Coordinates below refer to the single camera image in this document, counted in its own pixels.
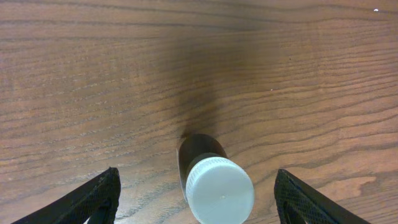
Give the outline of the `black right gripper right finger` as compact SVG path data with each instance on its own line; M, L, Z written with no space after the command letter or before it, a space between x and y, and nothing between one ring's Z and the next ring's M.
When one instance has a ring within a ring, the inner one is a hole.
M279 169L274 197L281 224L369 224L285 169Z

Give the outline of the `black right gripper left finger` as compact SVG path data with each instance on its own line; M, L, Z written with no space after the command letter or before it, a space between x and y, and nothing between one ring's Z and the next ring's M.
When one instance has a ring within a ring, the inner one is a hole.
M119 171L110 167L62 198L16 221L17 224L113 224L119 206Z

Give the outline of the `dark syrup bottle white cap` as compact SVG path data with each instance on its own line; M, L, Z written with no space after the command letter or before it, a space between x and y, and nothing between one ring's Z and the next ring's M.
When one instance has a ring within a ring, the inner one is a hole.
M180 185L193 216L203 224L244 223L254 206L254 185L207 134L190 134L178 149Z

